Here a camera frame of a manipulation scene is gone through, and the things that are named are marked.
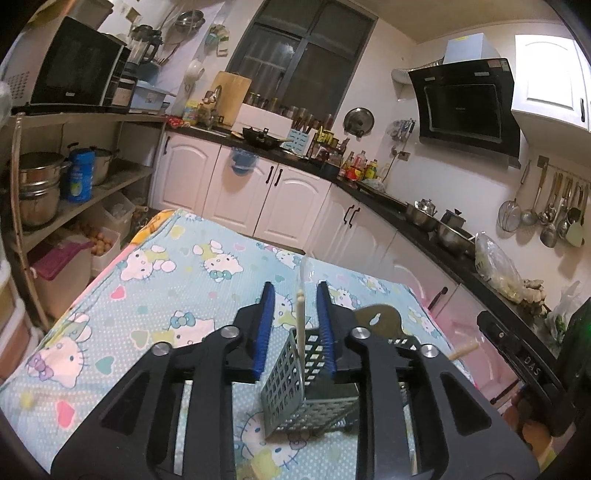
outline cabinet door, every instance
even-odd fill
[[[329,191],[330,182],[281,165],[272,181],[255,237],[303,249]]]
[[[164,142],[150,206],[202,215],[220,145],[174,133],[165,135]]]
[[[355,205],[348,218],[332,263],[379,276],[380,262],[396,235],[396,229],[362,204]]]
[[[486,307],[460,285],[435,320],[454,348],[458,348],[473,338],[483,337],[476,317],[484,310]],[[489,400],[516,379],[515,372],[486,339],[478,350],[463,360],[478,389]]]
[[[238,176],[232,170],[232,150],[222,147],[209,184],[203,217],[252,236],[261,215],[277,163],[259,158],[253,172]]]
[[[394,237],[388,247],[383,261],[380,262],[377,277],[406,285],[425,308],[439,292],[447,288],[447,293],[439,297],[431,310],[434,316],[441,311],[457,288],[456,282],[400,234]]]
[[[345,228],[348,228],[346,221],[356,205],[351,195],[332,185],[312,229],[306,253],[323,262],[334,263],[336,247]]]
[[[516,35],[513,110],[589,129],[583,69],[574,40]]]

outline spatula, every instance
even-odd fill
[[[581,225],[581,221],[585,215],[585,210],[587,209],[587,200],[589,199],[589,185],[585,185],[585,193],[583,195],[583,209],[581,210],[581,215],[577,222],[573,223],[569,231],[566,232],[566,241],[570,243],[573,247],[579,248],[583,245],[583,225]]]

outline perforated metal utensil holder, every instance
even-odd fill
[[[335,384],[324,368],[319,330],[306,330],[304,372],[290,330],[261,391],[265,435],[275,431],[326,430],[358,405],[355,384]]]

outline wooden shelf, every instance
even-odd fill
[[[14,127],[17,117],[11,116],[9,127]],[[49,113],[46,115],[25,115],[22,117],[23,128],[47,127],[49,125],[74,124],[81,122],[154,122],[163,123],[166,118],[144,113]]]
[[[49,234],[56,231],[66,222],[72,220],[75,216],[97,204],[102,199],[107,198],[112,193],[118,192],[128,185],[148,177],[153,172],[151,167],[144,167],[143,165],[123,160],[121,158],[113,160],[111,168],[111,171],[114,170],[115,172],[111,174],[107,178],[107,181],[102,185],[93,187],[92,198],[88,202],[70,203],[66,200],[60,200],[57,216],[52,223],[39,230],[25,232],[22,236],[23,251],[25,253],[30,252],[43,239],[48,237]],[[10,248],[15,251],[17,250],[17,239],[14,231],[8,232],[7,243]]]

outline ceiling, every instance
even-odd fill
[[[356,0],[417,43],[484,24],[560,21],[544,0]]]

